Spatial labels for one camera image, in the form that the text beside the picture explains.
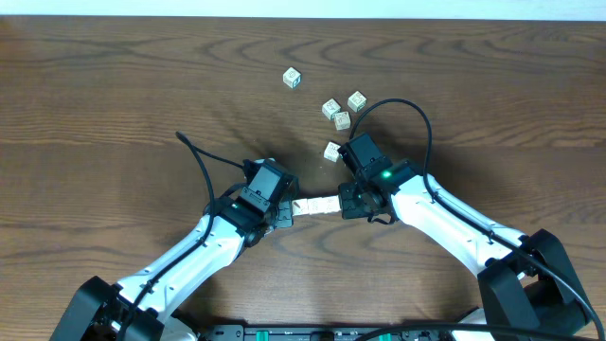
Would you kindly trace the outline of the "wooden block with red mark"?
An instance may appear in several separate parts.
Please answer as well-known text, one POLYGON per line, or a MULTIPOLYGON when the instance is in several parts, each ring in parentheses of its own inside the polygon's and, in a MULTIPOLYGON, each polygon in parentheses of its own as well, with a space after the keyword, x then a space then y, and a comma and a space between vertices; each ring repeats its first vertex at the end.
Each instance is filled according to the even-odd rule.
POLYGON ((307 199, 297 199, 292 201, 292 213, 294 216, 308 215, 309 203, 307 199))

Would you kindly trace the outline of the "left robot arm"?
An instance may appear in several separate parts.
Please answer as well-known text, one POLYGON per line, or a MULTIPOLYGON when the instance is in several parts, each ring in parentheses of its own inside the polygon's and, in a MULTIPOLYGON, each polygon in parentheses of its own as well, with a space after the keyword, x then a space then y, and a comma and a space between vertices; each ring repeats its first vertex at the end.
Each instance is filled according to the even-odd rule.
POLYGON ((194 340, 174 312, 201 284, 268 232, 293 224, 295 192, 265 198, 248 187, 205 209, 180 242, 138 272, 110 284, 85 281, 68 304, 54 340, 194 340))

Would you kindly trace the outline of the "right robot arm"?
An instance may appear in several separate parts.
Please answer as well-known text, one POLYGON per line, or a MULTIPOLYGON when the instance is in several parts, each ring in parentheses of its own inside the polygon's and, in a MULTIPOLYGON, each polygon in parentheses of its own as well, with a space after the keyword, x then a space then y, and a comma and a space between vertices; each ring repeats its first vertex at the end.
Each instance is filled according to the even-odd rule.
POLYGON ((431 332, 449 340, 569 340, 597 323, 560 240, 496 223, 408 160, 347 159, 353 182, 340 186, 342 215, 372 223, 387 214, 429 236, 477 279, 481 308, 431 332))

